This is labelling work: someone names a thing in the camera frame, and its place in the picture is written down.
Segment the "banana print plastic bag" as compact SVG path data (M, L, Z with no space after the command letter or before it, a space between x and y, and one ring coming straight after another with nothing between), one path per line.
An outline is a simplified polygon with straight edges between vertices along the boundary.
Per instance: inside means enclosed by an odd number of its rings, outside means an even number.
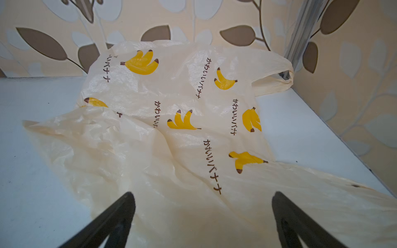
M50 168L99 215L131 192L129 248L279 248L283 193L349 248L397 245L397 200L277 162L256 97L293 80L277 53L122 42L91 65L74 111L23 123Z

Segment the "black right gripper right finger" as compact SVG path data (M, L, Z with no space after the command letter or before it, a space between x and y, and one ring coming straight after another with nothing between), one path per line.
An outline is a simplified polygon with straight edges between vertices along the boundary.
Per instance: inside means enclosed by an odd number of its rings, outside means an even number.
M277 224L281 247L345 248L346 246L323 229L282 192L272 198L272 209Z

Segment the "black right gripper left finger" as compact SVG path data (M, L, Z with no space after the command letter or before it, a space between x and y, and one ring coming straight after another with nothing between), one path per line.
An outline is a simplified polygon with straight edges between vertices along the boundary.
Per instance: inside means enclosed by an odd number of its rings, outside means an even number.
M135 199L126 192L79 233L61 245L62 248L124 248L135 214Z

